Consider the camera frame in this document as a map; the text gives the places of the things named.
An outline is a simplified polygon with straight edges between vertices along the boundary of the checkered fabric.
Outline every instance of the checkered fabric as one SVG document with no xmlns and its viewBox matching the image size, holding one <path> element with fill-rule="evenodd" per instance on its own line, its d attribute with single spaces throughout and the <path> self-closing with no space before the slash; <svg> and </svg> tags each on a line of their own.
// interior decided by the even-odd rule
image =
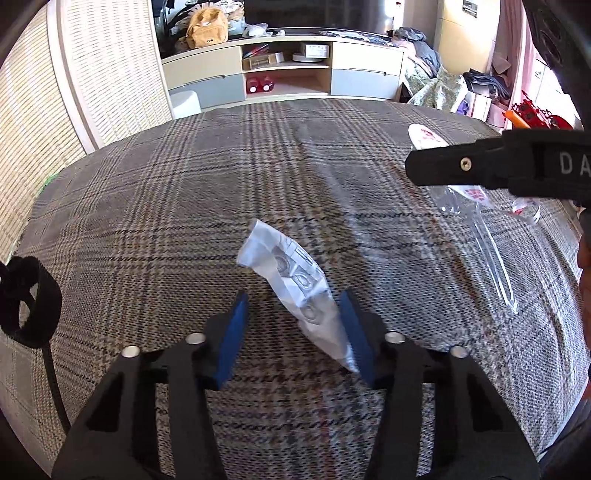
<svg viewBox="0 0 591 480">
<path fill-rule="evenodd" d="M 172 121 L 64 169 L 36 201 L 18 253 L 39 257 L 63 292 L 51 348 L 70 420 L 125 345 L 172 345 L 244 289 L 250 324 L 234 376 L 207 394 L 228 477 L 363 477 L 384 395 L 312 345 L 265 280 L 236 264 L 259 218 L 312 255 L 336 298 L 353 287 L 362 307 L 419 344 L 466 345 L 532 448 L 547 446 L 587 379 L 579 236 L 553 200 L 537 226 L 485 213 L 518 300 L 513 314 L 468 225 L 406 178 L 412 123 L 452 144 L 497 135 L 429 108 L 296 100 Z M 49 471 L 64 436 L 41 354 L 1 336 L 0 366 L 0 405 Z M 171 472 L 158 391 L 161 467 Z M 421 473 L 433 440 L 425 392 Z"/>
</svg>

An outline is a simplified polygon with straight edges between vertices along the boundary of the yellow bag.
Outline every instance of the yellow bag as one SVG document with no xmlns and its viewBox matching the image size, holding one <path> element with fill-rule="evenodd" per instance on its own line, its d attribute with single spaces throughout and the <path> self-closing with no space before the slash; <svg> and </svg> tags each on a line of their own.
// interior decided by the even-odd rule
<svg viewBox="0 0 591 480">
<path fill-rule="evenodd" d="M 187 29 L 187 43 L 191 48 L 207 47 L 228 41 L 228 19 L 216 7 L 197 10 Z"/>
</svg>

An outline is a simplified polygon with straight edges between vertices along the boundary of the screw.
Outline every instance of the screw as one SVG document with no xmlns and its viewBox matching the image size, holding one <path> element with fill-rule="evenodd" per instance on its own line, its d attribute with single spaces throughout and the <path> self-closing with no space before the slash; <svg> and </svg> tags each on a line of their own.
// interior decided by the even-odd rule
<svg viewBox="0 0 591 480">
<path fill-rule="evenodd" d="M 200 343 L 203 343 L 204 341 L 205 335 L 202 333 L 190 333 L 185 338 L 185 342 L 187 342 L 189 345 L 198 345 Z"/>
<path fill-rule="evenodd" d="M 466 358 L 468 356 L 468 350 L 459 345 L 453 346 L 449 352 L 456 358 Z"/>
<path fill-rule="evenodd" d="M 404 335 L 398 332 L 388 332 L 385 335 L 385 339 L 388 343 L 400 344 L 404 343 Z"/>
<path fill-rule="evenodd" d="M 133 358 L 139 355 L 139 347 L 135 345 L 126 346 L 123 350 L 121 350 L 121 355 L 125 358 Z"/>
<path fill-rule="evenodd" d="M 460 168 L 463 171 L 470 171 L 470 169 L 472 168 L 472 160 L 470 160 L 468 157 L 464 157 L 460 161 Z"/>
</svg>

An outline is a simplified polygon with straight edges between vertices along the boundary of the black tv screen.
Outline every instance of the black tv screen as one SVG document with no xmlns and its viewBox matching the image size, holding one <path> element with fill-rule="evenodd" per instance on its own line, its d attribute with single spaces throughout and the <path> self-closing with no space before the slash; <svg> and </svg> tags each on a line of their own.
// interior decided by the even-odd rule
<svg viewBox="0 0 591 480">
<path fill-rule="evenodd" d="M 249 24 L 384 33 L 386 0 L 244 0 Z"/>
</svg>

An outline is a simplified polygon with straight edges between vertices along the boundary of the pink curtain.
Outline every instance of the pink curtain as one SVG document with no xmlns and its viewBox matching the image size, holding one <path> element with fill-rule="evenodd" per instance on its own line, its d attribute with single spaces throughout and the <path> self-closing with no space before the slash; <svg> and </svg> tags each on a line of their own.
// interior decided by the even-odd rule
<svg viewBox="0 0 591 480">
<path fill-rule="evenodd" d="M 534 73 L 535 47 L 521 0 L 501 0 L 495 54 L 511 63 L 506 72 L 511 84 L 509 87 L 513 88 L 510 107 L 523 100 L 522 90 L 529 95 Z"/>
</svg>

